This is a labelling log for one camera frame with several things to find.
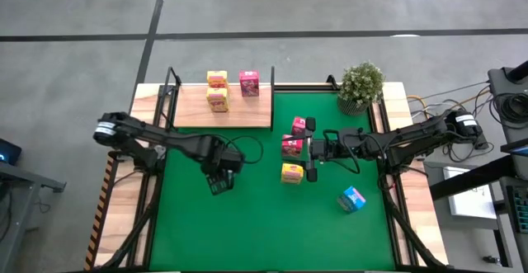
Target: wooden shelf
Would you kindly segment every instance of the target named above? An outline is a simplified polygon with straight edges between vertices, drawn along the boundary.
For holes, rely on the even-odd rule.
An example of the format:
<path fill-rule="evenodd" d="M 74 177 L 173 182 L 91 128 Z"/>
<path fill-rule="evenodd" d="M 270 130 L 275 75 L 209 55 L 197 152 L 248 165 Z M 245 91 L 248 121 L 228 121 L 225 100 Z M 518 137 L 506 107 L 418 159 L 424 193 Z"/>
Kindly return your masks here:
<path fill-rule="evenodd" d="M 179 128 L 270 128 L 271 84 L 260 84 L 260 96 L 243 97 L 240 84 L 229 84 L 229 111 L 212 112 L 206 84 L 182 84 L 178 89 L 174 126 Z"/>

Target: wooden platform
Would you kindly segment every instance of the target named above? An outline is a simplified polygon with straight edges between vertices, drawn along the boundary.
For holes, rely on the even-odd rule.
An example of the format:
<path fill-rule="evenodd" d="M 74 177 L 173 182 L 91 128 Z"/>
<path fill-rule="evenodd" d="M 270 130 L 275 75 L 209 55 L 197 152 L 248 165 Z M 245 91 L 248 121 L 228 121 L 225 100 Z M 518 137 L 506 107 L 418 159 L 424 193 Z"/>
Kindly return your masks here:
<path fill-rule="evenodd" d="M 205 98 L 208 86 L 182 84 L 174 126 L 179 128 L 269 128 L 271 85 L 261 84 L 260 96 L 243 97 L 240 84 L 229 84 L 229 111 L 212 112 Z"/>
<path fill-rule="evenodd" d="M 160 84 L 145 83 L 139 84 L 134 95 L 134 104 L 132 106 L 131 115 L 135 118 L 143 120 L 147 123 L 152 123 L 156 101 L 158 98 L 158 90 Z M 386 82 L 384 85 L 384 104 L 389 118 L 390 129 L 397 129 L 413 123 L 411 119 L 410 110 L 408 107 L 405 90 L 401 82 Z M 380 121 L 380 110 L 378 106 L 374 107 L 376 117 L 376 124 L 378 131 L 383 131 Z M 131 172 L 131 162 L 121 163 L 117 169 L 116 177 L 122 177 Z M 422 169 L 421 162 L 414 162 L 412 167 Z M 134 223 L 134 212 L 138 201 L 138 194 L 140 188 L 140 174 L 133 175 L 130 179 L 120 182 L 114 186 L 111 198 L 108 201 L 103 199 L 101 193 L 101 200 L 104 201 L 103 206 L 98 206 L 96 210 L 96 221 L 94 223 L 95 234 L 92 237 L 100 237 L 99 249 L 93 252 L 93 248 L 88 248 L 88 256 L 90 256 L 90 263 L 95 266 L 104 264 L 110 256 L 116 251 L 125 240 L 126 235 L 132 229 Z M 405 172 L 402 176 L 403 192 L 407 202 L 408 213 L 412 228 L 424 242 L 432 254 L 443 263 L 447 264 L 447 256 L 442 241 L 440 228 L 436 220 L 436 212 L 429 192 L 429 185 L 427 178 L 420 173 L 413 171 Z M 107 208 L 106 218 L 99 220 L 101 211 L 99 209 Z M 139 239 L 138 259 L 136 264 L 141 262 L 141 256 L 144 249 L 144 235 L 146 229 L 142 232 L 142 237 Z M 398 241 L 400 244 L 400 251 L 402 252 L 403 264 L 409 264 L 408 255 L 406 255 L 406 242 L 403 232 L 397 228 Z M 419 260 L 421 265 L 425 265 L 423 261 Z"/>

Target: concrete floor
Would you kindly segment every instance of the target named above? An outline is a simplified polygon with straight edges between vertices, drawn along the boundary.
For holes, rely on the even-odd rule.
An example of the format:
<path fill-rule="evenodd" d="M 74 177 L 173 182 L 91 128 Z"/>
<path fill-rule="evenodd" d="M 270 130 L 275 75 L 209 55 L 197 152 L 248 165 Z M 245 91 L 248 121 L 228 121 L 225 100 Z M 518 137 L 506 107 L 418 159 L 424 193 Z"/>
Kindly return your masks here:
<path fill-rule="evenodd" d="M 146 34 L 155 2 L 0 0 L 0 36 Z M 158 33 L 497 28 L 528 28 L 528 0 L 164 0 Z M 26 235 L 17 271 L 82 269 L 106 162 L 92 131 L 103 112 L 128 110 L 143 51 L 143 41 L 0 43 L 0 136 L 24 148 L 21 167 L 68 182 L 61 195 L 43 192 L 52 211 Z M 156 41 L 145 82 L 161 82 L 169 65 L 184 82 L 204 82 L 212 68 L 257 68 L 266 80 L 272 65 L 278 82 L 319 82 L 369 60 L 407 94 L 425 96 L 486 80 L 490 68 L 526 54 L 528 35 Z M 427 102 L 464 100 L 482 87 Z M 487 111 L 478 119 L 488 141 L 504 144 Z M 490 233 L 443 228 L 450 264 L 499 271 L 479 260 L 496 253 Z"/>

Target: green mat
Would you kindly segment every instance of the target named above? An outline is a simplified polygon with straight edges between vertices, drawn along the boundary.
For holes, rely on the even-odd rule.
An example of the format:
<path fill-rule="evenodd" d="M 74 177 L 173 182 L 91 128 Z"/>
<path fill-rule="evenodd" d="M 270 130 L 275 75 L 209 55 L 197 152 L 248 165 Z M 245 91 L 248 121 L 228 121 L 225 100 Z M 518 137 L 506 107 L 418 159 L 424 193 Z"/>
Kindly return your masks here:
<path fill-rule="evenodd" d="M 345 126 L 370 131 L 368 115 L 350 117 L 337 109 L 332 93 L 278 93 L 275 128 L 199 129 L 228 138 L 252 135 L 264 144 L 263 159 L 244 165 L 234 189 L 212 196 L 199 164 L 168 154 L 153 240 L 150 270 L 392 270 L 394 261 L 374 162 L 360 161 L 361 174 L 334 163 L 317 165 L 318 182 L 281 184 L 281 137 L 295 116 L 317 120 L 324 129 Z M 258 157 L 250 139 L 238 146 L 247 160 Z M 350 185 L 366 205 L 346 214 L 336 202 Z"/>

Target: plant pot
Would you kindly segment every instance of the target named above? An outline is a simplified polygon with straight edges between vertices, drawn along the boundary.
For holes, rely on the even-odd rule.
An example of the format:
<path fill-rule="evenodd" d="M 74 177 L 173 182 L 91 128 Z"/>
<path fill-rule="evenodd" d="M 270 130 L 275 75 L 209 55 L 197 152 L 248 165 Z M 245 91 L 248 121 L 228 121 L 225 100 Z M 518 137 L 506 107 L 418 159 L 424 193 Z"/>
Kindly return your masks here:
<path fill-rule="evenodd" d="M 339 96 L 337 97 L 337 107 L 339 107 L 339 110 L 346 115 L 360 115 L 369 108 L 369 105 L 370 103 L 357 104 L 356 101 L 345 101 Z"/>

